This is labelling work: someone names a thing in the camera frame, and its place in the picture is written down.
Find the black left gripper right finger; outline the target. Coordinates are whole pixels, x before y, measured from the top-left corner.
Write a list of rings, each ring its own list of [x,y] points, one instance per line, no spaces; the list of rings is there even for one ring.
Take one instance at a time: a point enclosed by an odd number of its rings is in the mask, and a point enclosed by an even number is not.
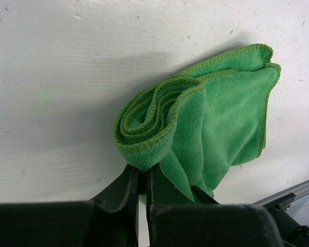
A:
[[[283,246],[269,212],[256,205],[196,204],[163,173],[147,175],[150,246]]]

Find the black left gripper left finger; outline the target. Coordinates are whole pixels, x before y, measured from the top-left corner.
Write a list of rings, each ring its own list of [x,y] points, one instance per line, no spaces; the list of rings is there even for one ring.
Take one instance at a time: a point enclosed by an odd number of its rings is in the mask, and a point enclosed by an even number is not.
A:
[[[0,204],[0,246],[137,246],[138,178],[127,165],[90,200]]]

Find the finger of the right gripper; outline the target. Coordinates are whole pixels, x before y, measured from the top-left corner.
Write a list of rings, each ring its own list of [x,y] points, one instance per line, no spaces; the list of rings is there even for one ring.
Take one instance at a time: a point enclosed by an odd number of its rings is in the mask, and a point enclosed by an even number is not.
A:
[[[194,196],[197,198],[197,200],[201,204],[218,204],[217,201],[215,201],[212,197],[210,197],[208,194],[206,194],[198,186],[192,186],[191,190],[192,190]]]

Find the green microfiber towel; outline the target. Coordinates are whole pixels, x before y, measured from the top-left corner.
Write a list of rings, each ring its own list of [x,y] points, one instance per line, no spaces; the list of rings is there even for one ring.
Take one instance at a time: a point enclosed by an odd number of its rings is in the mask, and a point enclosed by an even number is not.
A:
[[[232,166],[266,145],[267,107],[281,67],[265,44],[232,49],[151,86],[119,112],[113,140],[140,172],[160,164],[190,201],[192,187],[212,197]]]

